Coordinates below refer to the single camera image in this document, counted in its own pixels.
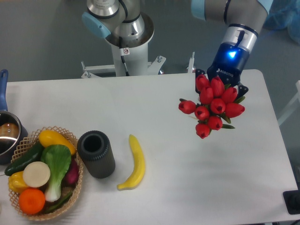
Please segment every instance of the yellow bell pepper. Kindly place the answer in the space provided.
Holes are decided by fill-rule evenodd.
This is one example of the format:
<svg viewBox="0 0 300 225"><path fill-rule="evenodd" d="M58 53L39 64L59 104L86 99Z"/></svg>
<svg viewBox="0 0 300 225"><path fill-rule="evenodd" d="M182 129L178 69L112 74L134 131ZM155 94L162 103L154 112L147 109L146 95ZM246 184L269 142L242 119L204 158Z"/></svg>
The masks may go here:
<svg viewBox="0 0 300 225"><path fill-rule="evenodd" d="M23 180L23 171L16 172L8 178L8 187L16 193L22 193L29 188Z"/></svg>

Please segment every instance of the tulip bouquet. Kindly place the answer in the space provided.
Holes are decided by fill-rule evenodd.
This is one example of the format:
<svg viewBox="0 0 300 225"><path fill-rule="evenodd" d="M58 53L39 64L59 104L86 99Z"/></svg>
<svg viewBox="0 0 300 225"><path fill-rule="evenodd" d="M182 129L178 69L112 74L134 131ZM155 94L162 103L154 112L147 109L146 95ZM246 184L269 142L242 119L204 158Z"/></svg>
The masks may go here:
<svg viewBox="0 0 300 225"><path fill-rule="evenodd" d="M200 92L200 104L193 101L180 99L179 109L185 114L194 113L198 124L196 134L202 139L207 137L212 130L221 128L234 129L230 118L237 117L245 111L240 102L244 96L237 98L236 88L230 84L224 85L222 80L216 76L211 82L205 75L196 77L196 89Z"/></svg>

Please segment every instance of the bok choy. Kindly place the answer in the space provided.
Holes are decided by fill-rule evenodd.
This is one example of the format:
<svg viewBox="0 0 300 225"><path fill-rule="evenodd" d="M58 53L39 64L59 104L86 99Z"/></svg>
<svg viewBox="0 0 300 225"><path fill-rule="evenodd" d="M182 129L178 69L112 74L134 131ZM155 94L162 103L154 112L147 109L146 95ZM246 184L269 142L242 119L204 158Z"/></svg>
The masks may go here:
<svg viewBox="0 0 300 225"><path fill-rule="evenodd" d="M65 145L50 145L45 148L41 161L50 168L50 179L45 191L45 198L48 202L54 202L61 195L61 181L67 173L71 163L71 153Z"/></svg>

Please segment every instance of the red tulip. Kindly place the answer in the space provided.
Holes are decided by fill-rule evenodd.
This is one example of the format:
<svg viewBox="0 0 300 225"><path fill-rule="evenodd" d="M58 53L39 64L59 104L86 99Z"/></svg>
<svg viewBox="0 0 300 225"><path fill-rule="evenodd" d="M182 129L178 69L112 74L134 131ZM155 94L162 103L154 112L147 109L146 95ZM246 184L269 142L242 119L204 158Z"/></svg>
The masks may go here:
<svg viewBox="0 0 300 225"><path fill-rule="evenodd" d="M204 87L200 93L200 102L204 105L208 105L214 99L214 95L211 87Z"/></svg>
<svg viewBox="0 0 300 225"><path fill-rule="evenodd" d="M183 101L179 103L178 108L185 114L191 114L196 110L196 104L192 101Z"/></svg>
<svg viewBox="0 0 300 225"><path fill-rule="evenodd" d="M220 98L213 99L210 104L210 110L215 114L223 113L225 111L226 107L227 106L226 106L225 102Z"/></svg>
<svg viewBox="0 0 300 225"><path fill-rule="evenodd" d="M236 88L230 87L224 91L221 98L225 102L225 104L227 104L227 103L234 102L237 95L238 95L238 92L237 92Z"/></svg>
<svg viewBox="0 0 300 225"><path fill-rule="evenodd" d="M206 124L198 123L196 125L196 134L203 139L210 134L210 128Z"/></svg>
<svg viewBox="0 0 300 225"><path fill-rule="evenodd" d="M205 75L200 74L196 78L196 88L198 91L202 91L203 88L209 87L210 86L210 81L206 78Z"/></svg>
<svg viewBox="0 0 300 225"><path fill-rule="evenodd" d="M218 116L211 116L208 119L207 125L209 126L210 129L212 130L219 130L223 126L223 122L220 117Z"/></svg>
<svg viewBox="0 0 300 225"><path fill-rule="evenodd" d="M210 112L208 111L208 109L205 106L199 106L195 110L195 116L199 120L205 121L210 117Z"/></svg>
<svg viewBox="0 0 300 225"><path fill-rule="evenodd" d="M228 103L225 109L225 115L233 118L241 115L245 111L245 107L237 103Z"/></svg>
<svg viewBox="0 0 300 225"><path fill-rule="evenodd" d="M223 84L221 78L218 76L212 78L212 80L210 82L210 86L212 88L215 98L220 97L225 91L224 84Z"/></svg>

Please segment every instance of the pot handle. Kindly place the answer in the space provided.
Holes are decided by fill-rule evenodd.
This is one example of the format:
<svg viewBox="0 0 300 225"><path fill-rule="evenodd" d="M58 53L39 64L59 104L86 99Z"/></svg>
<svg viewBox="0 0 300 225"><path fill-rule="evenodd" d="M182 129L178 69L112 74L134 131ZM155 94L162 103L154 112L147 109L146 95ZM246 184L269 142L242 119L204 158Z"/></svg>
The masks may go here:
<svg viewBox="0 0 300 225"><path fill-rule="evenodd" d="M3 69L0 72L0 111L7 111L8 105L6 103L6 86L8 82L8 71Z"/></svg>

